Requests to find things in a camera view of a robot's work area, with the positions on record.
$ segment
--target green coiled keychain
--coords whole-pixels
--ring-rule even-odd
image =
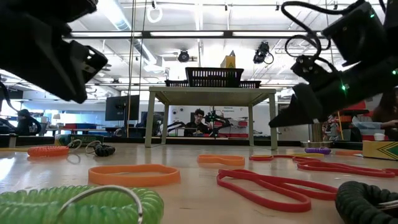
[[[163,209],[163,200],[156,192],[119,186],[53,187],[0,194],[2,224],[159,224]]]

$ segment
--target black plastic basket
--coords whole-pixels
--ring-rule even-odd
[[[241,81],[240,88],[260,88],[261,81]]]
[[[164,82],[168,87],[189,87],[188,80],[182,80],[182,81],[165,80]]]
[[[185,68],[190,87],[239,87],[242,68]]]

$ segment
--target purple object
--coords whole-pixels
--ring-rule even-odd
[[[328,147],[305,148],[304,151],[306,153],[322,153],[325,155],[329,155],[331,153],[331,149]]]

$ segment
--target yellow box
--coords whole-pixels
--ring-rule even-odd
[[[363,141],[362,155],[364,157],[398,160],[398,142]]]
[[[236,68],[235,56],[225,56],[220,68]]]

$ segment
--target orange rubber ring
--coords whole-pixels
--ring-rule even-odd
[[[335,151],[336,155],[353,156],[354,154],[362,154],[362,150],[339,150]]]
[[[227,166],[244,166],[243,156],[203,154],[198,156],[197,161],[203,163],[220,163]]]
[[[117,175],[125,172],[161,172],[160,175],[131,176]],[[100,185],[123,187],[154,187],[181,181],[180,171],[160,164],[98,166],[88,170],[88,181]]]

